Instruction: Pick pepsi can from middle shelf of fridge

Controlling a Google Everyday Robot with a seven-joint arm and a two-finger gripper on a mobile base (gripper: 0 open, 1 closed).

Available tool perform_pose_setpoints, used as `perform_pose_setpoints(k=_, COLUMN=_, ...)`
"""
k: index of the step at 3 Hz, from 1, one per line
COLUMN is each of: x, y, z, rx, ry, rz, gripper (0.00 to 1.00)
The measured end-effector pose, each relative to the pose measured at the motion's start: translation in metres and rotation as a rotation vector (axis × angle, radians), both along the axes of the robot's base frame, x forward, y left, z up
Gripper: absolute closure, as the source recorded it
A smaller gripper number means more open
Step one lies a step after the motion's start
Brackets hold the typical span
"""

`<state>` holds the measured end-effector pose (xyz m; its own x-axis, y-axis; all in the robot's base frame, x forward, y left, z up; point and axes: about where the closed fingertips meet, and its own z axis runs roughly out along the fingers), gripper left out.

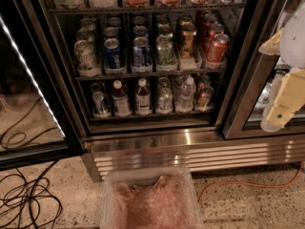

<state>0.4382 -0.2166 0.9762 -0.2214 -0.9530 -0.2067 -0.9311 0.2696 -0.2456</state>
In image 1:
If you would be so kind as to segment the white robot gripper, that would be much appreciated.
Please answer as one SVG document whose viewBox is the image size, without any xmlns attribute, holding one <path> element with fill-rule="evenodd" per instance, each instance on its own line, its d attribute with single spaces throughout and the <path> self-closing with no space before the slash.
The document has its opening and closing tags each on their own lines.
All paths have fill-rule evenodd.
<svg viewBox="0 0 305 229">
<path fill-rule="evenodd" d="M 305 105 L 305 2 L 298 6 L 284 29 L 277 31 L 258 51 L 280 55 L 293 67 L 288 73 L 275 75 L 270 100 L 263 111 L 260 127 L 273 133 L 283 129 Z"/>
</svg>

